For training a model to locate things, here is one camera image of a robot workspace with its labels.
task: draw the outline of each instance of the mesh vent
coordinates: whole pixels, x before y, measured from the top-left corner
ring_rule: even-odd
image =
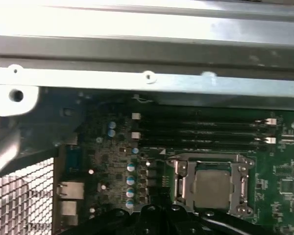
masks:
[[[0,178],[0,235],[51,235],[53,158]]]

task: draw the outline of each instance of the motherboard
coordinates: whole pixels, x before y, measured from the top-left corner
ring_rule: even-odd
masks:
[[[78,221],[132,211],[151,188],[167,187],[195,211],[294,235],[294,112],[90,104],[66,149],[66,181],[84,185]]]

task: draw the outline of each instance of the green circuit board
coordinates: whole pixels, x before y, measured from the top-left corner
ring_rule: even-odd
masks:
[[[171,187],[174,200],[172,156],[201,153],[208,162],[211,154],[239,154],[254,162],[247,194],[253,213],[243,219],[294,235],[294,112],[154,104],[90,105],[87,112],[77,169],[94,171],[85,182],[85,211],[131,210],[148,203],[149,186]],[[227,171],[226,164],[198,169],[207,167]]]

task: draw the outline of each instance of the blue capacitor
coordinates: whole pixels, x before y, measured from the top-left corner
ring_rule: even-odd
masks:
[[[129,164],[127,165],[127,170],[128,170],[129,172],[133,172],[133,171],[135,171],[135,164],[134,164],[134,163],[129,163]]]
[[[129,197],[129,198],[134,197],[134,189],[133,188],[128,188],[126,190],[126,196]]]
[[[133,149],[132,149],[132,153],[134,153],[134,154],[138,154],[138,152],[139,152],[138,148],[133,148]]]
[[[114,121],[109,122],[108,127],[110,129],[115,129],[117,127],[117,124]]]
[[[135,184],[135,178],[133,176],[128,176],[126,179],[126,183],[128,185],[134,185]]]
[[[134,207],[134,201],[132,199],[128,199],[125,204],[126,208],[132,209]]]
[[[110,137],[114,137],[116,135],[116,131],[115,130],[108,130],[108,136]]]

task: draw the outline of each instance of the cpu socket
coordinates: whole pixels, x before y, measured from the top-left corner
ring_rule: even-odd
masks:
[[[255,162],[237,154],[183,153],[170,157],[175,172],[175,200],[189,208],[213,208],[247,217],[248,170]]]

